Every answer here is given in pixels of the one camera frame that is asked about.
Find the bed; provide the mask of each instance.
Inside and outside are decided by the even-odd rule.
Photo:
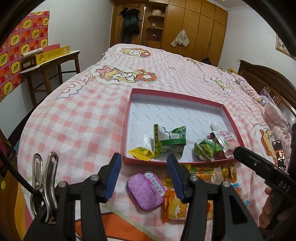
[[[21,136],[19,171],[31,183],[32,157],[59,155],[56,184],[83,181],[106,165],[114,152],[123,153],[123,123],[132,88],[145,88],[200,97],[224,104],[245,147],[274,162],[271,141],[280,139],[287,163],[291,135],[286,118],[275,105],[262,101],[241,76],[164,50],[118,44],[101,61],[55,89],[34,110]],[[266,201],[264,180],[236,163],[238,183],[255,221]],[[126,192],[126,181],[147,166],[123,165],[113,197],[102,204],[109,240],[179,240],[184,221],[163,224],[161,208],[145,212]],[[149,167],[160,179],[165,167]],[[24,190],[27,205],[29,193]],[[76,231],[81,232],[76,207]],[[211,237],[208,221],[206,241]]]
[[[285,76],[268,67],[243,60],[238,74],[244,77],[257,93],[265,89],[289,123],[292,125],[296,122],[296,88]]]

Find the ceiling molding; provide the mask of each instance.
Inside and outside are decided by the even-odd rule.
[[[252,8],[249,5],[248,6],[239,6],[239,7],[230,7],[227,9],[227,11],[231,12],[231,11],[248,10],[248,9],[252,9]]]
[[[225,11],[228,11],[228,12],[231,12],[231,11],[238,11],[238,10],[247,10],[247,9],[252,9],[249,5],[247,6],[239,6],[239,7],[230,7],[230,8],[227,8],[227,7],[224,7],[222,6],[221,4],[215,2],[214,0],[207,0],[213,4],[215,4],[216,6],[224,9]]]
[[[228,11],[228,9],[226,7],[222,6],[221,4],[219,4],[219,3],[217,3],[217,2],[215,2],[213,0],[207,0],[207,1],[209,1],[209,2],[211,2],[213,4],[215,4],[215,5],[217,5],[218,7],[224,9],[225,11]]]

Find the human hand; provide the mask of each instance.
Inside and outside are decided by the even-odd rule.
[[[265,205],[262,209],[262,214],[259,216],[260,227],[262,227],[264,229],[267,228],[267,226],[269,225],[269,223],[271,221],[271,217],[269,215],[272,212],[272,205],[271,205],[272,188],[267,187],[265,189],[265,193],[268,195],[268,198],[267,198]],[[289,208],[289,209],[283,211],[280,215],[278,215],[278,220],[285,221],[289,217],[291,210],[292,210],[292,208]]]

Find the smartphone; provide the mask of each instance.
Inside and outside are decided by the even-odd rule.
[[[286,170],[286,160],[284,155],[283,147],[281,146],[281,141],[274,141],[272,142],[272,145],[274,147],[274,151],[276,153],[276,160],[277,160],[277,166],[281,170]]]

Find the white canister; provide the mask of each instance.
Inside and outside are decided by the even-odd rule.
[[[154,9],[154,10],[152,11],[152,15],[153,15],[153,16],[161,16],[161,11],[158,10],[158,9]]]

